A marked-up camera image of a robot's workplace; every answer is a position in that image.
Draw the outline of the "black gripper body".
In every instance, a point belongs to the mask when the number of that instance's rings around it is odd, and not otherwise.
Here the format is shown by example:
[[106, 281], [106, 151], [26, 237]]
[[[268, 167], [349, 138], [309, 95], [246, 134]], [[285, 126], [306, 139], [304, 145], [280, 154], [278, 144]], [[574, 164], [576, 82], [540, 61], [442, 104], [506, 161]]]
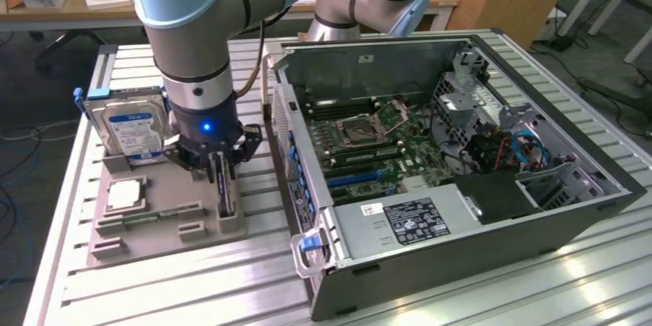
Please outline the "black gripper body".
[[198, 153], [204, 146], [209, 152], [220, 151], [226, 156], [244, 134], [234, 96], [202, 110], [184, 108], [173, 102], [169, 105], [173, 115], [170, 121], [180, 135], [178, 144], [193, 153]]

